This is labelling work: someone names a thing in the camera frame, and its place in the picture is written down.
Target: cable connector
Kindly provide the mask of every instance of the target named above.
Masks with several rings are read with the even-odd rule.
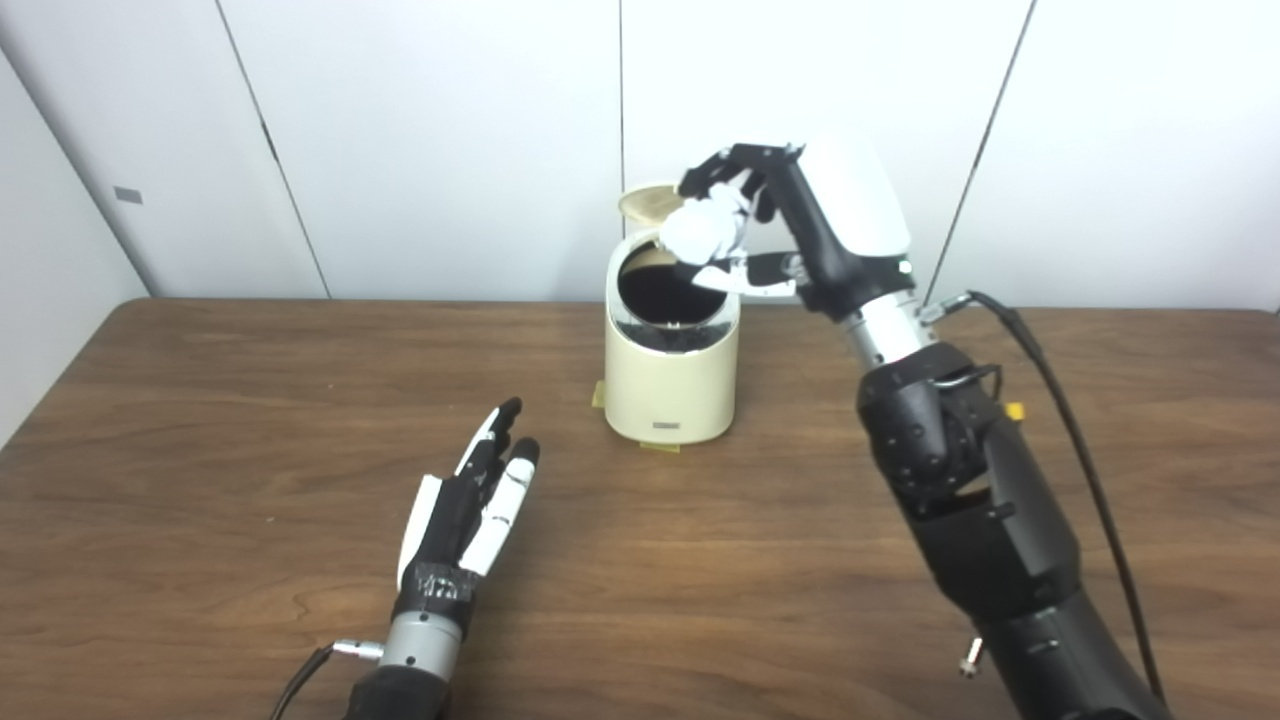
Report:
[[[956,310],[963,310],[973,302],[973,296],[968,292],[961,292],[955,297],[947,297],[946,300],[940,300],[932,305],[920,309],[920,322],[928,325],[937,323],[942,318],[955,313]]]
[[[349,655],[361,660],[371,660],[374,662],[383,659],[384,650],[383,643],[370,641],[352,641],[346,638],[333,641],[333,651],[338,655]]]

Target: trash can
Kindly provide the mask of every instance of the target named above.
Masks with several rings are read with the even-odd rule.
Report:
[[[671,184],[618,201],[645,229],[609,259],[604,416],[640,442],[703,442],[733,421],[741,300],[676,277],[676,258],[658,243],[658,228],[681,202]]]

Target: yellow tag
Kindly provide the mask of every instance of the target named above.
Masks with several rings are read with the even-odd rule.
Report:
[[[659,452],[675,452],[676,455],[680,455],[680,446],[678,445],[662,445],[662,443],[658,443],[658,442],[641,442],[640,447],[643,447],[645,450],[657,450]]]

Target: wood grain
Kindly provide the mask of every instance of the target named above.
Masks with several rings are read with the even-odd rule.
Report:
[[[1280,715],[1280,328],[1032,311],[1108,484],[1181,720]],[[0,716],[265,716],[314,647],[381,638],[402,524],[509,395],[543,443],[483,587],[456,716],[1012,719],[874,473],[820,318],[745,311],[730,433],[639,448],[590,407],[596,305],[136,301],[0,454]],[[1132,630],[1047,395],[1006,396]],[[339,659],[289,717],[339,717]]]

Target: trash can lid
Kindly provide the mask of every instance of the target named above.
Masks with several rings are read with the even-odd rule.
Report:
[[[675,183],[645,184],[627,191],[618,199],[618,210],[627,218],[652,228],[662,225],[667,215],[685,204]]]

